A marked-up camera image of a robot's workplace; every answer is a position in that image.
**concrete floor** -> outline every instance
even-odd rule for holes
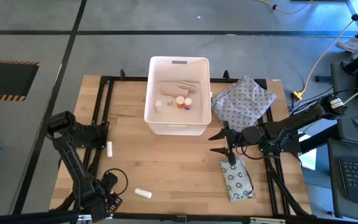
[[[80,2],[0,0],[0,29],[71,30]],[[289,0],[275,3],[287,11],[304,4]],[[88,1],[80,30],[341,31],[350,16],[344,2],[313,2],[304,11],[289,16],[251,0],[99,0]],[[357,26],[353,24],[348,30],[357,31]],[[0,35],[0,60],[40,62],[25,102],[0,102],[0,141],[6,144],[0,149],[0,215],[11,213],[68,38],[67,35]],[[290,92],[303,88],[311,67],[332,41],[332,37],[251,35],[77,36],[54,113],[74,110],[83,75],[118,75],[123,68],[128,76],[147,76],[149,60],[154,55],[207,57],[212,77],[221,77],[224,70],[229,70],[231,77],[236,78],[243,75],[279,78],[289,96]],[[329,75],[330,63],[349,56],[333,47],[313,76]],[[328,88],[327,84],[310,82],[304,97]],[[320,122],[308,134],[330,125]],[[57,161],[57,152],[46,140],[24,212],[48,210]],[[332,202],[326,196],[330,192],[309,185],[308,193],[313,213],[329,218],[324,212],[332,210]]]

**gray patterned bag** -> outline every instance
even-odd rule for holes
[[[267,111],[276,95],[260,87],[252,78],[243,76],[212,99],[212,111],[230,128],[241,131],[254,123]]]
[[[237,200],[252,198],[254,186],[252,185],[243,158],[237,157],[234,166],[231,166],[228,161],[221,161],[220,163],[230,201],[235,202]]]

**wooden tabletop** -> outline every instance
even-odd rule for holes
[[[75,107],[77,121],[90,124],[98,92],[100,76],[86,75]],[[211,83],[214,95],[227,83]],[[275,121],[288,116],[282,83],[267,80],[268,90],[277,95],[272,105]],[[222,154],[209,149],[225,146],[224,140],[208,141],[222,128],[213,115],[211,124],[200,136],[155,135],[144,121],[147,82],[114,82],[109,109],[108,140],[113,142],[113,158],[102,153],[98,178],[110,168],[120,168],[129,178],[128,189],[121,195],[122,213],[159,213],[187,215],[259,215],[271,216],[269,188],[263,160],[244,158],[254,185],[253,198],[230,202],[219,161]],[[104,108],[107,86],[102,98]],[[80,157],[84,150],[77,149]],[[248,147],[250,156],[261,156],[257,146]],[[285,184],[295,200],[311,213],[305,183],[298,160],[291,154],[281,153]],[[115,192],[125,186],[119,172]],[[62,163],[58,173],[50,208],[59,206],[71,192],[72,180]],[[135,188],[152,192],[147,199],[134,193]],[[279,212],[283,213],[280,191],[275,186]]]

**folded fabric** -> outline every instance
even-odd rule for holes
[[[246,164],[242,157],[236,158],[236,164],[231,166],[228,161],[221,161],[224,180],[231,202],[252,198],[254,186],[248,175]]]
[[[254,123],[267,111],[276,95],[260,87],[252,78],[242,77],[212,99],[212,111],[230,128],[241,131]]]

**white sneaker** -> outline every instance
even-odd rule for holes
[[[347,50],[348,52],[356,53],[358,49],[358,40],[353,37],[345,42],[336,42],[335,46],[340,49]]]

